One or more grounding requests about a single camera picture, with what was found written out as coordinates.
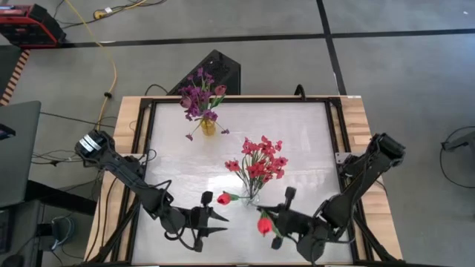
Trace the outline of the bright red tulip green stem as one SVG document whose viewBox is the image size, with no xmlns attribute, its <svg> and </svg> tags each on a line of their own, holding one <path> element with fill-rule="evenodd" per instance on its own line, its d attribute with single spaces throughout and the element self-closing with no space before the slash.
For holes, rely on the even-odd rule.
<svg viewBox="0 0 475 267">
<path fill-rule="evenodd" d="M 230 194 L 230 193 L 224 191 L 217 198 L 217 202 L 221 205 L 228 205 L 229 203 L 231 203 L 233 201 L 240 200 L 240 199 L 248 199 L 248 197 L 242 197 L 242 196 L 238 196 L 236 194 Z"/>
<path fill-rule="evenodd" d="M 277 237 L 283 237 L 282 233 L 278 230 L 276 225 L 277 215 L 268 211 L 260 211 L 260 218 L 257 222 L 258 231 L 266 236 L 270 232 L 273 232 Z"/>
</svg>

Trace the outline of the red and black tool case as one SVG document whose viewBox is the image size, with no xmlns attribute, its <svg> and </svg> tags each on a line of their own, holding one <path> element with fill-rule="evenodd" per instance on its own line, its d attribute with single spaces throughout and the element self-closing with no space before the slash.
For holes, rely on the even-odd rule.
<svg viewBox="0 0 475 267">
<path fill-rule="evenodd" d="M 66 33 L 40 5 L 0 5 L 0 35 L 20 48 L 60 47 Z"/>
</svg>

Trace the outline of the orange black striped ramp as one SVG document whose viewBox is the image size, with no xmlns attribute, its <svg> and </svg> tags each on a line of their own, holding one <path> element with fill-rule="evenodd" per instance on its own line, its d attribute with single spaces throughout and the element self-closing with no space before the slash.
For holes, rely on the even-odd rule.
<svg viewBox="0 0 475 267">
<path fill-rule="evenodd" d="M 0 107 L 10 103 L 29 57 L 29 50 L 0 47 Z"/>
</svg>

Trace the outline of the grey stand base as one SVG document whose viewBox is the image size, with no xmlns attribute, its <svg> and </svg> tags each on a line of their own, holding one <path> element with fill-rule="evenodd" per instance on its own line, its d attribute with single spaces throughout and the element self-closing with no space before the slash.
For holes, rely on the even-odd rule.
<svg viewBox="0 0 475 267">
<path fill-rule="evenodd" d="M 456 148 L 468 146 L 472 153 L 475 154 L 475 131 L 467 133 L 455 140 L 442 143 L 444 151 L 454 151 Z"/>
</svg>

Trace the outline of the black computer tower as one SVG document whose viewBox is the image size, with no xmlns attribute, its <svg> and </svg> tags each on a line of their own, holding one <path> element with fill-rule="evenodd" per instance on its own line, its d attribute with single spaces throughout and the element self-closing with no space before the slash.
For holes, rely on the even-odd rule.
<svg viewBox="0 0 475 267">
<path fill-rule="evenodd" d="M 168 93 L 168 96 L 179 95 L 179 89 L 192 85 L 190 76 L 194 77 L 197 86 L 201 86 L 199 70 L 203 76 L 209 74 L 214 85 L 225 85 L 228 95 L 240 95 L 241 92 L 241 65 L 218 50 L 212 50 L 200 63 L 185 75 Z"/>
</svg>

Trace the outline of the clear glass vase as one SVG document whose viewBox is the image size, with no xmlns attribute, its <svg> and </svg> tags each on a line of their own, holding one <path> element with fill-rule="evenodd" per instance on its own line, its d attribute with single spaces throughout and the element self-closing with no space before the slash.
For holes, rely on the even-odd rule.
<svg viewBox="0 0 475 267">
<path fill-rule="evenodd" d="M 256 185 L 245 185 L 241 194 L 241 202 L 245 206 L 256 206 L 259 202 L 260 189 Z"/>
</svg>

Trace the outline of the purple blossom spray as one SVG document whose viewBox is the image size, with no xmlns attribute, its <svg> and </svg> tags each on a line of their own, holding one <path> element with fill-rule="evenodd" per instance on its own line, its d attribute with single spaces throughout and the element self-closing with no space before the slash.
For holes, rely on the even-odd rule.
<svg viewBox="0 0 475 267">
<path fill-rule="evenodd" d="M 202 68 L 203 69 L 203 72 L 206 73 L 206 76 L 208 78 L 206 84 L 207 84 L 207 88 L 209 89 L 209 92 L 207 93 L 207 96 L 208 96 L 208 102 L 207 102 L 207 108 L 204 110 L 204 113 L 203 113 L 203 119 L 210 119 L 212 121 L 215 122 L 215 127 L 219 127 L 220 129 L 220 133 L 221 134 L 229 134 L 230 131 L 229 129 L 227 128 L 224 128 L 223 126 L 221 126 L 218 122 L 217 122 L 217 119 L 218 119 L 218 115 L 217 113 L 214 111 L 214 109 L 216 108 L 213 108 L 212 110 L 209 110 L 209 104 L 210 104 L 210 100 L 213 98 L 214 96 L 214 89 L 218 86 L 218 85 L 215 85 L 214 84 L 214 77 L 213 75 L 211 75 L 210 73 L 208 73 L 207 71 L 204 70 L 203 67 L 199 67 L 198 70 Z"/>
<path fill-rule="evenodd" d="M 206 84 L 207 80 L 206 73 L 203 72 L 202 68 L 200 68 L 196 74 L 187 77 L 187 81 L 191 82 L 191 84 L 181 87 L 178 90 L 181 99 L 183 96 L 188 96 L 192 100 L 191 107 L 188 109 L 184 108 L 185 118 L 190 122 L 203 120 L 203 113 L 207 108 L 208 102 L 207 93 L 209 92 L 209 89 Z"/>
</svg>

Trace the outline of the small black device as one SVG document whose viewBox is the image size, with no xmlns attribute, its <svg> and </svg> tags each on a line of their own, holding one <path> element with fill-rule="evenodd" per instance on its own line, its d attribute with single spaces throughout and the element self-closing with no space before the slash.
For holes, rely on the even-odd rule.
<svg viewBox="0 0 475 267">
<path fill-rule="evenodd" d="M 14 137 L 15 135 L 16 135 L 16 132 L 12 128 L 9 128 L 6 125 L 0 124 L 0 140 L 8 139 L 8 138 Z"/>
</svg>

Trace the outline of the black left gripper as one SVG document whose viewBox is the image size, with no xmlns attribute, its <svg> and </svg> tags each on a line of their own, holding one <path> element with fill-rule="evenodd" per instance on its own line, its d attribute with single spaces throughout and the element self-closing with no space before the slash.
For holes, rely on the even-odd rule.
<svg viewBox="0 0 475 267">
<path fill-rule="evenodd" d="M 183 222 L 178 223 L 177 239 L 188 249 L 195 252 L 201 252 L 203 250 L 202 238 L 207 234 L 209 237 L 213 233 L 219 231 L 225 231 L 226 228 L 208 228 L 209 218 L 228 222 L 225 217 L 217 214 L 209 204 L 212 201 L 213 193 L 211 191 L 205 191 L 201 196 L 201 206 L 195 206 L 191 209 L 178 208 L 178 211 L 184 217 Z M 182 235 L 186 228 L 191 230 L 193 236 L 193 246 L 185 243 L 182 239 Z"/>
</svg>

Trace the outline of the yellow glass vase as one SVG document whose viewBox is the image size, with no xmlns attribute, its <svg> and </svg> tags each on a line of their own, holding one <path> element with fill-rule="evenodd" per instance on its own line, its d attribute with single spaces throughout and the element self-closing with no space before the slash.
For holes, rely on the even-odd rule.
<svg viewBox="0 0 475 267">
<path fill-rule="evenodd" d="M 216 132 L 215 122 L 210 119 L 203 119 L 200 127 L 205 136 L 213 136 Z"/>
</svg>

